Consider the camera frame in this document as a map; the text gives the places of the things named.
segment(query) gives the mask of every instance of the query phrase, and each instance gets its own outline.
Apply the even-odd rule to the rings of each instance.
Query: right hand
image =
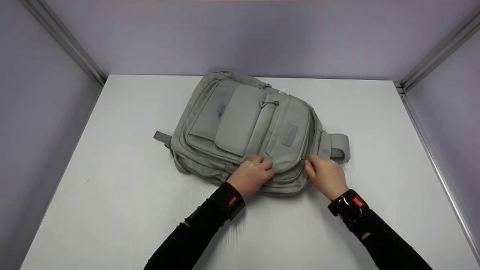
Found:
[[[333,160],[311,155],[305,161],[305,171],[315,187],[330,200],[334,200],[348,191],[345,173]]]

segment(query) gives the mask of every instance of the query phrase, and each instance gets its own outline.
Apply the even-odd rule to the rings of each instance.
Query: zipper pull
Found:
[[[272,86],[268,83],[261,83],[261,84],[258,85],[258,88],[260,88],[260,89],[265,89],[267,87],[272,87]]]
[[[278,100],[272,100],[272,101],[261,100],[260,101],[260,108],[265,107],[267,104],[273,104],[275,106],[278,106],[278,105],[280,105],[280,102]]]

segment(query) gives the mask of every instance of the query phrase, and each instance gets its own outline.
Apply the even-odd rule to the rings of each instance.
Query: webbing strap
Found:
[[[350,145],[345,134],[328,134],[322,130],[318,155],[324,159],[331,159],[338,164],[350,159]]]
[[[332,143],[330,159],[337,163],[347,162],[350,159],[348,136],[345,134],[330,134],[330,141]]]
[[[153,135],[153,138],[155,140],[161,141],[162,143],[165,143],[165,147],[170,149],[170,140],[172,140],[172,136],[165,134],[163,132],[157,131],[155,132],[155,135]]]

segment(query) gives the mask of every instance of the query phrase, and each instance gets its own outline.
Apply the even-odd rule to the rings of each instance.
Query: left hand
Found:
[[[262,156],[255,156],[240,164],[227,182],[241,194],[243,199],[246,199],[272,178],[274,174],[272,166],[271,160],[264,161]]]

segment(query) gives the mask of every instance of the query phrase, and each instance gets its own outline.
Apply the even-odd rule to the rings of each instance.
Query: red label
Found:
[[[353,197],[352,200],[358,207],[362,207],[365,205],[365,203],[357,196]]]
[[[234,196],[232,199],[230,199],[230,201],[228,202],[228,205],[231,206],[231,205],[234,204],[236,201],[237,201],[237,197]]]

